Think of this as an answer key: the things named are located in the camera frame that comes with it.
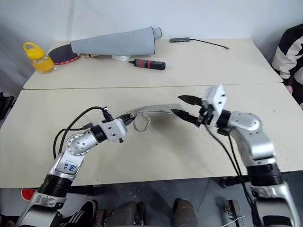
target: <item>white table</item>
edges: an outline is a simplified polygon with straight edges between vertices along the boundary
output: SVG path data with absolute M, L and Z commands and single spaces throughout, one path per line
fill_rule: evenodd
M 118 116 L 143 105 L 182 103 L 198 113 L 198 107 L 177 96 L 202 97 L 208 87 L 24 90 L 0 130 L 0 187 L 38 187 L 53 161 L 56 133 L 88 107 L 107 105 Z M 252 112 L 262 119 L 281 171 L 302 170 L 303 112 L 284 85 L 226 85 L 224 89 L 226 109 Z M 78 126 L 99 119 L 95 111 Z M 235 175 L 225 152 L 204 128 L 177 117 L 152 120 L 142 133 L 130 125 L 122 144 L 96 146 L 73 185 Z M 227 144 L 225 137 L 220 138 Z M 246 172 L 242 163 L 241 169 Z
M 109 88 L 109 87 L 175 87 L 215 84 L 277 83 L 282 79 L 274 72 L 250 39 L 213 39 L 170 43 L 156 40 L 154 56 L 132 56 L 166 62 L 166 69 L 149 70 L 120 62 L 110 56 L 102 60 L 80 58 L 59 65 L 55 72 L 35 72 L 24 89 Z M 67 44 L 57 41 L 50 50 Z

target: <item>white wall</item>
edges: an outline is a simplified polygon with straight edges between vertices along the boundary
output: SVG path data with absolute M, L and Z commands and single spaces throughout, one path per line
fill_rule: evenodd
M 52 40 L 160 26 L 163 38 L 251 37 L 271 61 L 282 33 L 303 23 L 302 9 L 302 0 L 0 0 L 1 53 L 18 59 L 14 69 L 26 79 L 33 69 L 23 42 L 47 50 Z M 1 81 L 3 71 L 9 79 L 14 74 L 4 68 L 0 63 Z

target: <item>yellow bottle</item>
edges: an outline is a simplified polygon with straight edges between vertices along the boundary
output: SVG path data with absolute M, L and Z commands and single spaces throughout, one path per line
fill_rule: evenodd
M 49 73 L 55 70 L 53 60 L 38 45 L 26 42 L 23 44 L 23 49 L 27 53 L 27 57 L 31 60 L 31 64 L 39 72 Z

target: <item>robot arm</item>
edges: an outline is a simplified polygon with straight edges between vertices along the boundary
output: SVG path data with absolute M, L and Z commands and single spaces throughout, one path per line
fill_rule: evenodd
M 255 226 L 299 227 L 300 220 L 288 185 L 283 182 L 275 159 L 274 145 L 262 130 L 262 121 L 254 114 L 224 110 L 226 94 L 222 86 L 209 89 L 204 99 L 179 96 L 191 105 L 199 105 L 199 116 L 172 110 L 181 119 L 195 124 L 215 126 L 237 142 L 255 200 L 252 216 Z
M 43 184 L 32 196 L 27 208 L 19 217 L 16 226 L 56 227 L 62 215 L 57 211 L 63 207 L 66 194 L 75 180 L 85 156 L 99 143 L 108 140 L 123 142 L 128 125 L 133 119 L 129 114 L 113 119 L 105 108 L 105 120 L 83 134 L 67 139 L 65 151 L 60 153 L 47 173 Z

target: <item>yellow lid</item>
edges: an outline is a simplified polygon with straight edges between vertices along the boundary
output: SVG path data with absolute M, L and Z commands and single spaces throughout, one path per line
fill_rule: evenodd
M 29 59 L 37 60 L 43 57 L 44 51 L 37 45 L 32 42 L 26 42 L 23 44 L 23 49 L 27 53 Z

